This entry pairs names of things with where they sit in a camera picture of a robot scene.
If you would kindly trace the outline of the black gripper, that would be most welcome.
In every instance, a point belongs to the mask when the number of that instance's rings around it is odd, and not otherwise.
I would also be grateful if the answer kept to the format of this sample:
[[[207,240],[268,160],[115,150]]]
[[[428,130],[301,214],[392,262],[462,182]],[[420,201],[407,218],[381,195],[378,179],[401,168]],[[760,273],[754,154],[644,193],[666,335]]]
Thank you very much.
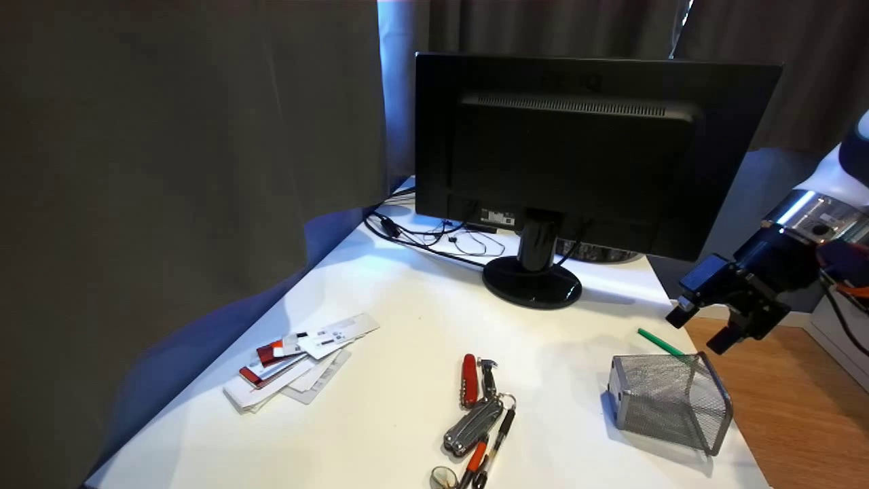
[[[705,343],[723,357],[749,331],[772,331],[791,308],[785,290],[802,290],[817,279],[813,245],[779,228],[754,232],[730,259],[711,252],[682,279],[666,322],[682,328],[700,308],[724,305],[728,324]]]

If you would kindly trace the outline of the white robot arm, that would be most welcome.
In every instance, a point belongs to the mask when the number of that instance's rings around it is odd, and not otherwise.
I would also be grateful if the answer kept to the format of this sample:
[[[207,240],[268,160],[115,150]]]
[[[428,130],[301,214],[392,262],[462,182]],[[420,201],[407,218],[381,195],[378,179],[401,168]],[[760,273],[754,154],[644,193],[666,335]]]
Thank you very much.
[[[679,279],[666,316],[685,327],[708,305],[728,308],[728,324],[708,339],[715,354],[764,339],[791,313],[785,293],[823,284],[859,309],[869,293],[869,112],[799,182],[730,255],[711,252]]]

